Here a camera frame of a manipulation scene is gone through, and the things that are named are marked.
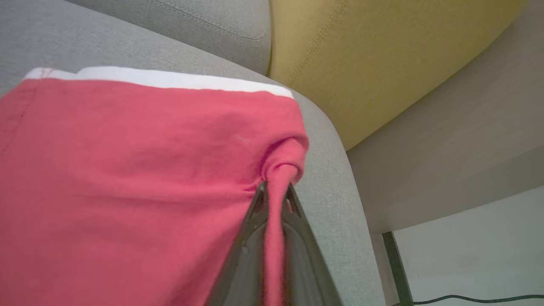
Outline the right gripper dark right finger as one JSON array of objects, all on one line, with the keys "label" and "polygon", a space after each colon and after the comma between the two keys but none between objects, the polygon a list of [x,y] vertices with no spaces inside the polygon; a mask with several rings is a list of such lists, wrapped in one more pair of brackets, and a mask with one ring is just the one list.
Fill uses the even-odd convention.
[{"label": "right gripper dark right finger", "polygon": [[341,306],[332,275],[321,254],[294,185],[284,196],[284,296],[288,306]]}]

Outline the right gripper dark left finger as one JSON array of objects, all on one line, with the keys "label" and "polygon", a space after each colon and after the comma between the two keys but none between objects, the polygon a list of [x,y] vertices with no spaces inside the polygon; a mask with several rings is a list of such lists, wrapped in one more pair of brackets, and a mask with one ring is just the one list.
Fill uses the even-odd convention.
[{"label": "right gripper dark left finger", "polygon": [[264,302],[264,235],[269,219],[267,183],[257,188],[226,256],[207,306],[261,306]]}]

